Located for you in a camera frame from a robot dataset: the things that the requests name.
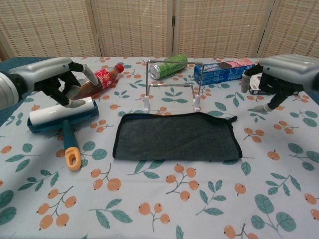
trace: red bottle cap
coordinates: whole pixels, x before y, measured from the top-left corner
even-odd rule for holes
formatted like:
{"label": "red bottle cap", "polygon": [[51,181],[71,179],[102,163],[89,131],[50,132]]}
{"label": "red bottle cap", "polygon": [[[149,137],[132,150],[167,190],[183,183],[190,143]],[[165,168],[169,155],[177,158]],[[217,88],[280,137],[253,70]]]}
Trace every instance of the red bottle cap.
{"label": "red bottle cap", "polygon": [[115,69],[118,71],[118,72],[123,72],[124,71],[124,66],[122,64],[117,64],[115,66]]}

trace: bamboo folding screen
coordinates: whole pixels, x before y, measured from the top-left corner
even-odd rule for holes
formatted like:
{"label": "bamboo folding screen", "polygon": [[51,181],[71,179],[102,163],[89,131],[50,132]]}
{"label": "bamboo folding screen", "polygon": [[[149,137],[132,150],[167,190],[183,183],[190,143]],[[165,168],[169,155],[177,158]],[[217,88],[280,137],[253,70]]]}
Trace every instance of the bamboo folding screen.
{"label": "bamboo folding screen", "polygon": [[319,57],[319,0],[3,0],[0,58]]}

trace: pringles can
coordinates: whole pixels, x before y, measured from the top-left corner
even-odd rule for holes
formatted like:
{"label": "pringles can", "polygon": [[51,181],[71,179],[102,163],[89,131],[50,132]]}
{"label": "pringles can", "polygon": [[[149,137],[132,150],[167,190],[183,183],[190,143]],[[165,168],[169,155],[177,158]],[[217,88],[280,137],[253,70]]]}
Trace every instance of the pringles can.
{"label": "pringles can", "polygon": [[186,64],[177,64],[177,63],[160,63],[152,64],[150,66],[151,77],[155,80],[159,80],[163,77],[172,75],[176,71],[180,71],[187,66],[187,57],[184,54],[179,54],[176,56],[169,57],[164,61],[181,61]]}

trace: gray towel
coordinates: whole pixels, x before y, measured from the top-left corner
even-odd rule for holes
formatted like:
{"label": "gray towel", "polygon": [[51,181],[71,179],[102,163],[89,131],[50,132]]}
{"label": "gray towel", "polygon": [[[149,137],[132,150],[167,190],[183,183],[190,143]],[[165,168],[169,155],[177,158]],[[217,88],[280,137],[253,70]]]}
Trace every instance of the gray towel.
{"label": "gray towel", "polygon": [[122,117],[113,157],[122,160],[211,160],[242,157],[231,122],[204,113]]}

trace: plastic bottle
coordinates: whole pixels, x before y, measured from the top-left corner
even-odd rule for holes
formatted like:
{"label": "plastic bottle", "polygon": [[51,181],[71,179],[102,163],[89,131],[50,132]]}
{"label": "plastic bottle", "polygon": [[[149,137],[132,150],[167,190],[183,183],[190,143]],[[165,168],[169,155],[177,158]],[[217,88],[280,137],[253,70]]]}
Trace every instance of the plastic bottle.
{"label": "plastic bottle", "polygon": [[117,75],[124,71],[122,64],[117,64],[114,68],[102,69],[95,72],[95,76],[99,80],[99,84],[94,86],[90,81],[86,81],[80,88],[74,100],[92,96],[100,91],[108,88],[116,79]]}

